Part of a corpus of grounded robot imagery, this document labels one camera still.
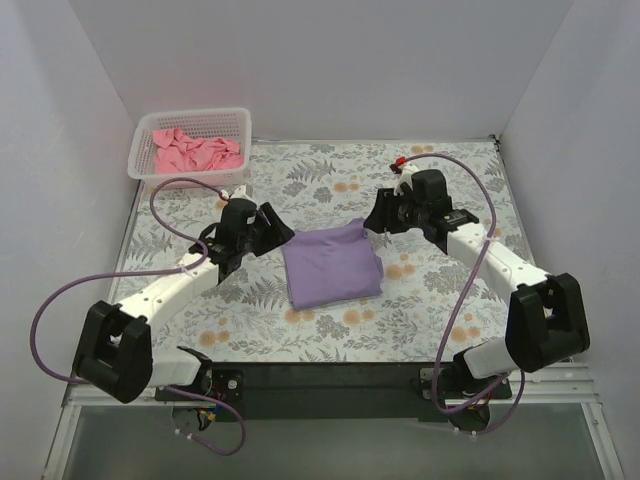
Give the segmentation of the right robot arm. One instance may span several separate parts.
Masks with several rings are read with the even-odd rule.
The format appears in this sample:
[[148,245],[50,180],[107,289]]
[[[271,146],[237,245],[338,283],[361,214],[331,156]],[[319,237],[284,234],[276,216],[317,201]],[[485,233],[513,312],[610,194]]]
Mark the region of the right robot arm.
[[475,215],[454,207],[441,171],[411,164],[391,169],[398,183],[378,191],[365,227],[390,234],[421,230],[508,307],[504,336],[456,354],[433,373],[434,384],[471,398],[501,374],[533,373],[590,347],[581,287],[572,275],[552,275],[490,240]]

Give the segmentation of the purple t shirt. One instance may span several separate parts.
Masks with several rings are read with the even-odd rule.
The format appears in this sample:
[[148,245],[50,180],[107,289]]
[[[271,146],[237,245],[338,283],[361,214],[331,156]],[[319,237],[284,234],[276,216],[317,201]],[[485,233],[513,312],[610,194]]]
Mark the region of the purple t shirt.
[[383,264],[362,218],[341,227],[298,232],[282,252],[290,302],[297,310],[382,293]]

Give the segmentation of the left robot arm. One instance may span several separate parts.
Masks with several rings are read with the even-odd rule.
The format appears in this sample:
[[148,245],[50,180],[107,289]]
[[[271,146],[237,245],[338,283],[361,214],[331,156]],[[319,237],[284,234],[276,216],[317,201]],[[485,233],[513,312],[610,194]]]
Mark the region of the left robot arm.
[[204,354],[178,347],[154,353],[156,335],[193,300],[235,272],[247,255],[260,257],[294,236],[269,203],[233,198],[219,222],[191,241],[172,274],[114,304],[95,303],[87,312],[72,364],[82,380],[121,403],[137,399],[146,388],[179,387],[193,400],[213,386],[213,363]]

